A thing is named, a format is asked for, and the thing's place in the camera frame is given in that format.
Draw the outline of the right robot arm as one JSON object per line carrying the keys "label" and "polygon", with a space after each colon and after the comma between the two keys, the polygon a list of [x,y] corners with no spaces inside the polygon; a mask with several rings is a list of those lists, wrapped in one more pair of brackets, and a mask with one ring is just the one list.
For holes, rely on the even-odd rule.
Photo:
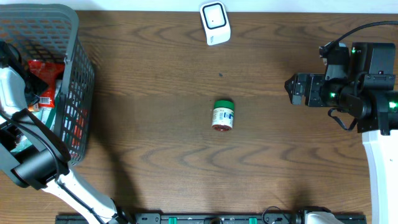
{"label": "right robot arm", "polygon": [[327,107],[345,131],[362,135],[371,185],[373,223],[397,223],[397,91],[392,43],[338,44],[325,73],[296,73],[285,82],[293,105]]}

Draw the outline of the small orange box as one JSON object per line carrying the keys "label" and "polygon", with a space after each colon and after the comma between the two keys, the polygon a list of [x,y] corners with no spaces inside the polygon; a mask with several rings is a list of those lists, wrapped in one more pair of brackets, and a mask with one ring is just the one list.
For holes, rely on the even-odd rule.
{"label": "small orange box", "polygon": [[38,112],[38,111],[40,111],[40,106],[39,106],[38,103],[36,103],[36,104],[34,104],[34,105],[30,105],[30,106],[28,107],[28,110],[29,110],[30,112]]}

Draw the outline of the green lid jar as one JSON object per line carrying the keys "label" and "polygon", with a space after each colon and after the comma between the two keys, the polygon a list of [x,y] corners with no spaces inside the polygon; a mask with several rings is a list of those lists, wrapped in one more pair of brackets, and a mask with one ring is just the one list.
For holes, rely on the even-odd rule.
{"label": "green lid jar", "polygon": [[234,103],[218,100],[214,103],[212,128],[217,131],[230,131],[234,124]]}

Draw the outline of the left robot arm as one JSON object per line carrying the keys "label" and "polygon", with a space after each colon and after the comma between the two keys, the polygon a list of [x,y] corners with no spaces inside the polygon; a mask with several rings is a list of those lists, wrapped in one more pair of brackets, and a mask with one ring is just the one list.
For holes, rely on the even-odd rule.
{"label": "left robot arm", "polygon": [[1,42],[1,123],[18,129],[31,143],[27,152],[7,148],[1,137],[1,170],[18,186],[43,190],[63,200],[88,223],[134,223],[114,200],[90,185],[71,165],[64,142],[28,107],[47,83],[22,66],[18,50]]}

